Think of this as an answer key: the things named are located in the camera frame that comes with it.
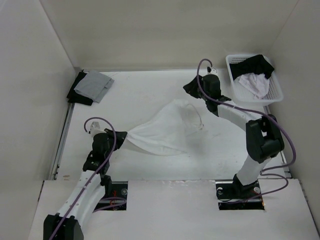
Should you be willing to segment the white tank top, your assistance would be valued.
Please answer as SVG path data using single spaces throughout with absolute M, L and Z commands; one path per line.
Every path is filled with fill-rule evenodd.
M 148 122 L 128 131 L 126 139 L 150 154 L 176 156 L 187 152 L 188 137 L 203 127 L 196 107 L 185 99 L 175 99 Z

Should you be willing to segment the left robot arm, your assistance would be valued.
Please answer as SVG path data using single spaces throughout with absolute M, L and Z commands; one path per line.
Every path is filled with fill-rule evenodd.
M 92 213 L 118 210 L 127 203 L 127 197 L 113 189 L 107 171 L 111 154 L 123 145 L 128 133 L 98 127 L 93 127 L 89 133 L 93 140 L 92 149 L 69 198 L 56 214 L 46 216 L 43 222 L 45 240 L 82 240 L 84 227 Z

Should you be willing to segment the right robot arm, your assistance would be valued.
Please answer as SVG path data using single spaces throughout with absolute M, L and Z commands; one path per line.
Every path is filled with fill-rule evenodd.
M 267 163 L 284 149 L 276 118 L 236 106 L 229 97 L 222 95 L 220 79 L 214 74 L 197 75 L 183 89 L 190 96 L 204 100 L 212 114 L 245 131 L 247 158 L 232 183 L 217 189 L 217 197 L 239 201 L 261 197 L 261 193 L 255 190 L 258 177 L 263 174 Z

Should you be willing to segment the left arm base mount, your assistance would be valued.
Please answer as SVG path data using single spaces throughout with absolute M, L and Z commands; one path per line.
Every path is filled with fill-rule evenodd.
M 124 200 L 127 200 L 128 189 L 127 181 L 113 181 L 99 202 L 100 207 L 116 205 L 115 207 L 109 208 L 108 211 L 126 210 L 127 204 L 124 203 Z

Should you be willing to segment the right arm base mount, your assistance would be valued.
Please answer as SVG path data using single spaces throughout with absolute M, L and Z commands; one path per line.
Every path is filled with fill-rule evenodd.
M 231 181 L 217 181 L 216 197 L 219 210 L 264 210 L 264 201 L 261 196 L 253 198 L 261 193 L 259 182 L 236 190 L 236 185 Z

